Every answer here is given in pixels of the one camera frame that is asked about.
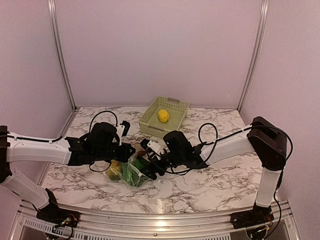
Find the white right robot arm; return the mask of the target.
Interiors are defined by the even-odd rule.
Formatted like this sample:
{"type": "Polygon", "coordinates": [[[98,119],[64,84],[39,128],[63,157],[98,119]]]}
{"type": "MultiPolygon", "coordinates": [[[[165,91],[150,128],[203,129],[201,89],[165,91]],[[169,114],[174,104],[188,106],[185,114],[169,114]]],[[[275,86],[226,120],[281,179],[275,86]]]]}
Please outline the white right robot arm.
{"type": "Polygon", "coordinates": [[[255,152],[261,161],[262,175],[255,207],[248,212],[247,219],[258,224],[267,216],[267,209],[281,185],[283,171],[292,152],[287,145],[290,137],[261,116],[255,117],[245,128],[212,142],[200,141],[193,146],[183,132],[174,130],[163,137],[166,148],[143,139],[141,147],[146,151],[148,164],[141,173],[152,180],[165,173],[174,174],[173,169],[185,166],[184,174],[195,169],[204,169],[219,161],[242,154],[255,152]]]}

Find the clear zip top bag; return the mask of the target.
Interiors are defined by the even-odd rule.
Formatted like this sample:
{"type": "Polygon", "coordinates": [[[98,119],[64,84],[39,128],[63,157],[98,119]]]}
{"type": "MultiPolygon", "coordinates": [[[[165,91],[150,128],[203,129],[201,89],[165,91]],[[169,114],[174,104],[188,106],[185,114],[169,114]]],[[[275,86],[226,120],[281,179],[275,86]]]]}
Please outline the clear zip top bag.
{"type": "Polygon", "coordinates": [[[136,152],[128,162],[111,161],[111,166],[103,173],[109,182],[122,183],[128,188],[139,188],[146,182],[152,181],[150,177],[142,173],[142,169],[149,163],[145,158],[146,151],[140,145],[136,144],[134,147],[136,152]]]}

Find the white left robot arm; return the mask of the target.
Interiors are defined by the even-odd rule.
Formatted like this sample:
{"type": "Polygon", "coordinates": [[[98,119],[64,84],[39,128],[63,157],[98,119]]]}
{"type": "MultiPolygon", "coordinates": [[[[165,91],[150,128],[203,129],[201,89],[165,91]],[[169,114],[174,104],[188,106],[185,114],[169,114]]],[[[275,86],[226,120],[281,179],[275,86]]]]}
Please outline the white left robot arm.
{"type": "Polygon", "coordinates": [[[103,161],[127,163],[136,152],[135,148],[123,142],[130,124],[124,122],[113,126],[107,122],[96,123],[93,129],[81,137],[60,137],[57,139],[32,138],[0,127],[0,184],[36,209],[43,209],[44,215],[53,223],[63,219],[63,211],[57,207],[55,196],[43,187],[37,186],[19,170],[10,168],[14,162],[49,162],[71,167],[103,161]]]}

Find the yellow fake lemon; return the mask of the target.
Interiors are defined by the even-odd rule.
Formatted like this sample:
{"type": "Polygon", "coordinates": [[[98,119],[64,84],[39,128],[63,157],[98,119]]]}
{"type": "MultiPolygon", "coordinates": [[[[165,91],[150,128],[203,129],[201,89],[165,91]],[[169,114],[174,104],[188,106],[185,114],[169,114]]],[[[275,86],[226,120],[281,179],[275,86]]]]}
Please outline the yellow fake lemon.
{"type": "Polygon", "coordinates": [[[167,123],[170,119],[170,114],[167,110],[165,109],[160,109],[158,112],[157,112],[157,117],[159,119],[159,121],[161,123],[167,123]]]}

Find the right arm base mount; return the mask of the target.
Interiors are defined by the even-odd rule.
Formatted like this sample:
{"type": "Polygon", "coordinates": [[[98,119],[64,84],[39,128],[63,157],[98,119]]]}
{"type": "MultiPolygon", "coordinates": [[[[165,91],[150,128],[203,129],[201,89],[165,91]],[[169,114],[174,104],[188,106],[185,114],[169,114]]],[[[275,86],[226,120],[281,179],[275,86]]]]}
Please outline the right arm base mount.
{"type": "Polygon", "coordinates": [[[234,229],[248,228],[274,220],[271,205],[261,206],[254,202],[252,209],[234,212],[230,215],[230,223],[234,229]]]}

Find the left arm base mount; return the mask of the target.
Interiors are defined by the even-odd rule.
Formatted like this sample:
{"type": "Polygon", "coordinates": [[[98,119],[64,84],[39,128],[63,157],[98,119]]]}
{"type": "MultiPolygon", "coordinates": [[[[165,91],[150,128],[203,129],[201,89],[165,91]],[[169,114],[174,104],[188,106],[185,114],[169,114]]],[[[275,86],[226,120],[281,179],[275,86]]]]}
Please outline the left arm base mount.
{"type": "Polygon", "coordinates": [[[37,211],[36,217],[46,222],[54,223],[55,227],[70,226],[76,228],[79,222],[80,213],[78,211],[60,208],[54,193],[48,188],[45,189],[48,195],[48,205],[43,208],[34,209],[37,211]]]}

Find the brown fake potato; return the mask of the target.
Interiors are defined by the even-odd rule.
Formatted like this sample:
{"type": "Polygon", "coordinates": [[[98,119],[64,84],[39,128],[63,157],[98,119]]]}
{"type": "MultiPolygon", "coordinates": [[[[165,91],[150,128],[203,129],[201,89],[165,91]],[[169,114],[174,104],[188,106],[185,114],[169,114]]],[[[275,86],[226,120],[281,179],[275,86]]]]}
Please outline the brown fake potato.
{"type": "Polygon", "coordinates": [[[139,143],[135,143],[133,147],[135,148],[135,157],[143,157],[146,155],[146,150],[143,149],[139,143]]]}

